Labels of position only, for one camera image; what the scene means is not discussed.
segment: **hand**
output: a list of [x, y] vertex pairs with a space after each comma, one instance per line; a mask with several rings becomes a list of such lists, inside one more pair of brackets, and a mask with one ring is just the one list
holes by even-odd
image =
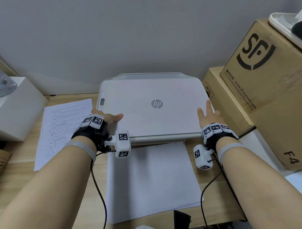
[[216, 122], [226, 125], [223, 117], [220, 116], [220, 111], [215, 111], [215, 113], [213, 113], [211, 102], [209, 100], [207, 100], [206, 111], [207, 111], [207, 115], [205, 117], [202, 109], [200, 107], [197, 108], [197, 115], [199, 119], [199, 125], [201, 128], [204, 128], [206, 125]]
[[122, 119], [124, 116], [123, 114], [117, 114], [117, 115], [112, 115], [112, 114], [104, 114], [102, 111], [92, 109], [91, 111], [92, 114], [99, 114], [104, 117], [104, 121], [107, 122], [108, 124], [111, 123], [112, 121], [119, 121]]

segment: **clear plastic bottle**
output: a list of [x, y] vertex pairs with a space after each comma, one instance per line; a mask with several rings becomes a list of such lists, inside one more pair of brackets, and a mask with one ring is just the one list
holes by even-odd
[[2, 70], [0, 70], [0, 98], [11, 94], [18, 85]]

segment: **sf logo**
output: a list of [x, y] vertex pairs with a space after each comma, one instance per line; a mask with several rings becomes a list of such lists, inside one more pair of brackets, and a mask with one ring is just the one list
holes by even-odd
[[[245, 49], [245, 47], [242, 48], [242, 52], [243, 52], [244, 54], [248, 54], [248, 53], [249, 53], [249, 55], [248, 55], [248, 58], [249, 58], [249, 59], [251, 59], [251, 57], [256, 53], [256, 51], [257, 51], [256, 54], [257, 54], [258, 56], [261, 55], [262, 51], [259, 50], [259, 48], [260, 48], [261, 46], [264, 47], [265, 50], [268, 49], [268, 44], [267, 44], [264, 40], [260, 40], [260, 41], [256, 44], [255, 48], [252, 50], [252, 47], [253, 47], [253, 45], [252, 45], [252, 39], [255, 39], [256, 41], [258, 41], [258, 40], [259, 40], [259, 36], [258, 36], [257, 34], [252, 34], [251, 37], [250, 37], [249, 40], [248, 40], [248, 45], [249, 45], [248, 49]], [[238, 61], [238, 63], [239, 63], [243, 68], [245, 68], [245, 69], [247, 69], [247, 70], [255, 70], [255, 69], [261, 67], [265, 62], [268, 61], [268, 59], [273, 55], [275, 49], [276, 49], [276, 46], [274, 46], [274, 45], [272, 44], [271, 47], [269, 48], [267, 54], [266, 54], [266, 55], [265, 55], [258, 63], [254, 64], [254, 66], [245, 63], [245, 62], [242, 60], [242, 58], [241, 58], [241, 56], [240, 56], [240, 53], [239, 53], [238, 56], [237, 56], [237, 61]]]
[[151, 102], [151, 105], [152, 105], [154, 108], [161, 108], [161, 107], [162, 107], [162, 101], [160, 101], [159, 99], [154, 99], [154, 100]]

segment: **gray wristband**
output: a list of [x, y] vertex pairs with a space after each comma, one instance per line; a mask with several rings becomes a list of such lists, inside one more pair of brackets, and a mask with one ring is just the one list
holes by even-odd
[[89, 154], [89, 156], [91, 157], [91, 159], [92, 159], [92, 161], [93, 161], [93, 164], [94, 164], [94, 162], [95, 162], [95, 160], [96, 160], [96, 154], [95, 154], [95, 152], [93, 152], [93, 150], [92, 150], [88, 145], [86, 145], [85, 143], [82, 143], [82, 142], [80, 142], [80, 141], [69, 141], [69, 142], [67, 142], [67, 143], [64, 145], [63, 148], [65, 148], [66, 146], [76, 146], [76, 147], [79, 147], [79, 148], [85, 150], [85, 151]]
[[231, 144], [228, 144], [224, 147], [222, 147], [222, 149], [218, 152], [218, 161], [222, 164], [222, 156], [224, 155], [224, 153], [231, 149], [231, 148], [234, 148], [234, 147], [243, 147], [243, 148], [246, 148], [243, 144], [241, 143], [231, 143]]

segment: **person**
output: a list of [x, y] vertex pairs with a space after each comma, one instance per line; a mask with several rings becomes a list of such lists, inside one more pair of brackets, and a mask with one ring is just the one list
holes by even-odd
[[[108, 123], [119, 121], [123, 114], [104, 114]], [[212, 112], [207, 101], [206, 116], [198, 108], [200, 127], [211, 123], [226, 124], [220, 112]], [[95, 144], [87, 137], [71, 141]], [[217, 141], [219, 150], [239, 143], [232, 137]], [[72, 228], [86, 189], [91, 157], [81, 148], [67, 146], [56, 154], [18, 193], [0, 216], [1, 228], [57, 229]], [[234, 147], [225, 152], [222, 164], [229, 182], [253, 229], [301, 228], [302, 195], [278, 172], [252, 151]]]

